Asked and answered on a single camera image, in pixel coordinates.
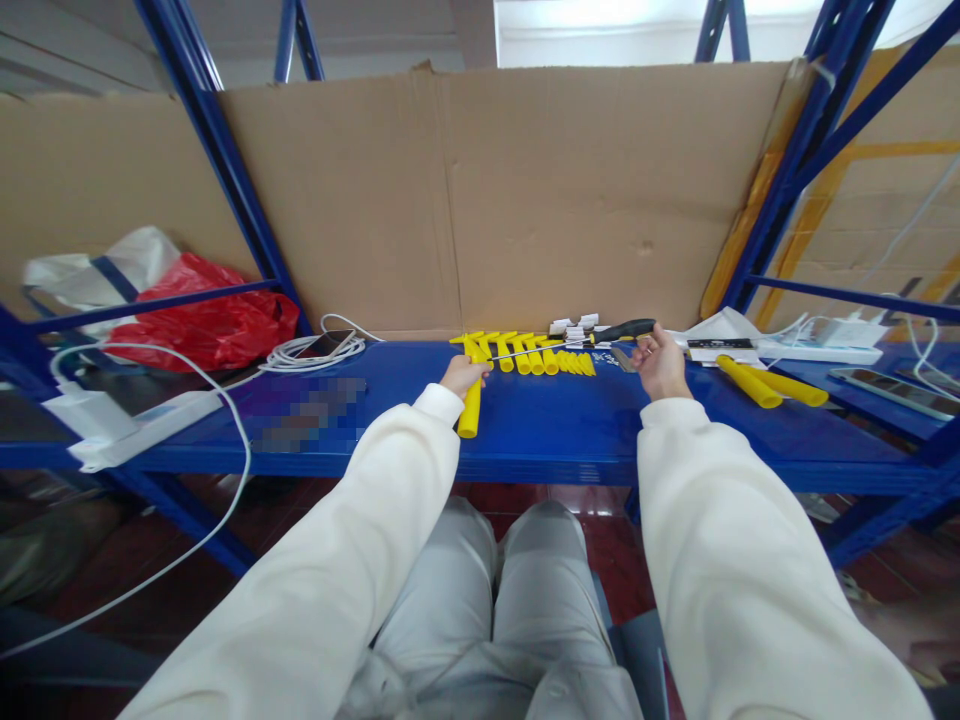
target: hand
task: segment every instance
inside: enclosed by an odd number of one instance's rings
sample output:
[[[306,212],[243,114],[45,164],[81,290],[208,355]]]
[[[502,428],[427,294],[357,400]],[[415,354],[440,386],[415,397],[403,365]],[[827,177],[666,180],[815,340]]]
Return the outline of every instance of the hand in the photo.
[[[660,323],[653,326],[652,336],[640,339],[631,361],[651,400],[693,398],[684,374],[686,360],[683,350]]]
[[[477,381],[483,382],[483,378],[490,377],[490,371],[493,366],[489,363],[474,363],[469,355],[457,355],[447,366],[447,372],[443,375],[440,384],[447,390],[455,393],[461,400],[467,397],[467,390]]]

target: cardboard box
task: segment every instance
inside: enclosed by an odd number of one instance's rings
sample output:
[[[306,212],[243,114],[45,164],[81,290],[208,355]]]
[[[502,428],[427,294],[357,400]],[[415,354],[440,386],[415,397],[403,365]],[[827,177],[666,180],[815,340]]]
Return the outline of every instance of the cardboard box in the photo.
[[[788,64],[542,68],[229,91],[221,103],[314,323],[387,338],[697,318]],[[155,224],[256,271],[179,102],[0,103],[0,296],[37,255]]]

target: screwdriver black handle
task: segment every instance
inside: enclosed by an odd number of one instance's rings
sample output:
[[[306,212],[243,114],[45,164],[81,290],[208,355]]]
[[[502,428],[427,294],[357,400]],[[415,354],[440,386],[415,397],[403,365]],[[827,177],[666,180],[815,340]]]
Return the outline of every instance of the screwdriver black handle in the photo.
[[[614,340],[619,340],[622,337],[640,337],[641,335],[649,335],[653,332],[653,326],[657,321],[653,318],[641,318],[639,320],[627,320],[625,323],[620,323],[619,325],[614,325],[609,327],[606,330],[601,330],[598,333],[593,333],[590,336],[590,342],[612,342]]]

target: white sleeve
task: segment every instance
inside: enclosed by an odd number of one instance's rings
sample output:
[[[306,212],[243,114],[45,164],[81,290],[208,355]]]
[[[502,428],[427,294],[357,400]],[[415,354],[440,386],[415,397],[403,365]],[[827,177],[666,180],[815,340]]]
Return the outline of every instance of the white sleeve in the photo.
[[[641,419],[643,542],[687,716],[930,717],[747,439],[684,398],[652,403]]]
[[[451,427],[462,410],[432,384],[412,407],[377,418],[334,490],[120,717],[332,718],[450,494],[460,450]]]

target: blue strap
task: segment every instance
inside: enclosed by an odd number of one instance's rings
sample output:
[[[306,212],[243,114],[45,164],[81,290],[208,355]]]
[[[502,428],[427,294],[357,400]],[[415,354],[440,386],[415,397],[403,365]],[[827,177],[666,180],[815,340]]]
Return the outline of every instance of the blue strap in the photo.
[[[33,306],[33,309],[37,311],[40,317],[57,317],[57,314],[53,312],[53,310],[44,305],[40,299],[33,294],[33,291],[36,289],[37,288],[35,285],[24,285],[20,288],[20,292],[23,297],[25,297]],[[91,345],[97,342],[96,338],[92,338],[89,335],[84,335],[79,330],[74,330],[73,328],[59,330],[57,334],[63,338],[64,347]],[[123,365],[118,363],[109,355],[104,352],[100,352],[99,350],[84,350],[82,354],[101,370],[109,370],[110,372],[115,372],[118,375],[142,375],[147,371],[142,365]],[[70,365],[71,363],[79,365],[79,358],[76,356],[70,356],[66,358],[64,362],[67,365]]]
[[[90,264],[100,271],[100,274],[106,278],[108,283],[113,285],[113,289],[120,293],[120,297],[126,302],[136,302],[137,295],[140,293],[137,292],[133,283],[127,280],[127,276],[120,272],[120,268],[114,264],[113,260],[104,255],[103,257],[93,258]]]

